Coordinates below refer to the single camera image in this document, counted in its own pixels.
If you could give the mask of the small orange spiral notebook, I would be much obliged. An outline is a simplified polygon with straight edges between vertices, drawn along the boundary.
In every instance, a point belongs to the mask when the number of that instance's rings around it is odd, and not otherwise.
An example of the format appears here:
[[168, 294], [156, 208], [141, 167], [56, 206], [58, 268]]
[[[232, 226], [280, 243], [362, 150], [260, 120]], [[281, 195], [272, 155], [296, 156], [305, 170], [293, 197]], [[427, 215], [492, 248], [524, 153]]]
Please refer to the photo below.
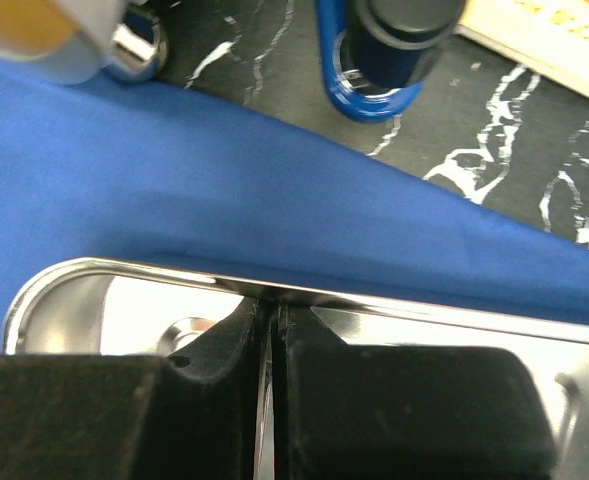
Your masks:
[[469, 1], [457, 33], [589, 98], [589, 1]]

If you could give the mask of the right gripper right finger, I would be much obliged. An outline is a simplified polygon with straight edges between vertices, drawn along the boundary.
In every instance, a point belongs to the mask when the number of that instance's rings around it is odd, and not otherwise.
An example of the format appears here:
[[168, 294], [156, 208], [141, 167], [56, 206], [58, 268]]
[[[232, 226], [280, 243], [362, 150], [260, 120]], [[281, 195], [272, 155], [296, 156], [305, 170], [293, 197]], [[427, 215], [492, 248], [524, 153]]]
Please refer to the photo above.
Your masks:
[[528, 369], [500, 348], [350, 345], [283, 307], [273, 392], [279, 479], [548, 479], [558, 460]]

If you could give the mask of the blue black clip tool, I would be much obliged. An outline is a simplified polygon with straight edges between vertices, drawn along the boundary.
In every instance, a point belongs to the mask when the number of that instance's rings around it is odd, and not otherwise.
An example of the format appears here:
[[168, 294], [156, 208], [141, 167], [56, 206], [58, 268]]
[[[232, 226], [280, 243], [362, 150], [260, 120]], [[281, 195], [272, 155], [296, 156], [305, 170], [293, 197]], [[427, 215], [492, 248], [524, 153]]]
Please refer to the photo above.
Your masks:
[[361, 122], [402, 114], [465, 7], [464, 0], [318, 1], [323, 83], [334, 106]]

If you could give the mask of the blue surgical cloth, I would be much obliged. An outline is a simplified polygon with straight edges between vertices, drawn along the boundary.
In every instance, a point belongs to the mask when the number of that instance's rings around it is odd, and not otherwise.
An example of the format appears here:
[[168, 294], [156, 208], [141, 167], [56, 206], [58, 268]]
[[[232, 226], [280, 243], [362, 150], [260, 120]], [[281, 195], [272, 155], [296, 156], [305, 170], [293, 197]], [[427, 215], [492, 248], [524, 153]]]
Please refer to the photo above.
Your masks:
[[79, 257], [589, 325], [579, 246], [223, 100], [0, 64], [0, 333]]

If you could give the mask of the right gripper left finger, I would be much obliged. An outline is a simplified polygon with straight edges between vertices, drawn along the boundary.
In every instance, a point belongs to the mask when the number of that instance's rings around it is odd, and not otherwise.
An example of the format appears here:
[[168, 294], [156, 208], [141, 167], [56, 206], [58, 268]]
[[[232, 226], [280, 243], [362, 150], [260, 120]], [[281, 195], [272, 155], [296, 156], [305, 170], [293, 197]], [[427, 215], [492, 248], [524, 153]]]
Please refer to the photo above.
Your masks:
[[265, 306], [167, 357], [0, 355], [0, 479], [250, 479]]

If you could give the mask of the steel instrument tray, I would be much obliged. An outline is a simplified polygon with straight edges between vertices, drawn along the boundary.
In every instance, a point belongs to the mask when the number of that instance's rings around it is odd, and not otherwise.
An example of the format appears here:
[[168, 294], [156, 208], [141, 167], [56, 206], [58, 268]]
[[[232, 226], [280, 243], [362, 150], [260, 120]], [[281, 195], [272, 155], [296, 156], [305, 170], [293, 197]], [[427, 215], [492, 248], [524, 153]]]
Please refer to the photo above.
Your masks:
[[559, 448], [558, 479], [589, 479], [589, 325], [385, 299], [105, 258], [55, 264], [6, 314], [6, 354], [167, 355], [243, 300], [301, 305], [361, 345], [498, 347], [529, 369]]

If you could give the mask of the round three-drawer storage box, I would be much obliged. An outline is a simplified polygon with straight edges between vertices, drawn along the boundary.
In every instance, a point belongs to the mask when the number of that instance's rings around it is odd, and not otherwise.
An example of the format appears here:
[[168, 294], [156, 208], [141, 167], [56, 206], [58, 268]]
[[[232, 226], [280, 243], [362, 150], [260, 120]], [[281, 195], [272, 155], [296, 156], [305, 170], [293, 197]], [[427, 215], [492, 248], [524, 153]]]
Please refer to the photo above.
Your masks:
[[101, 71], [145, 82], [167, 57], [167, 34], [145, 1], [0, 1], [0, 61], [51, 83]]

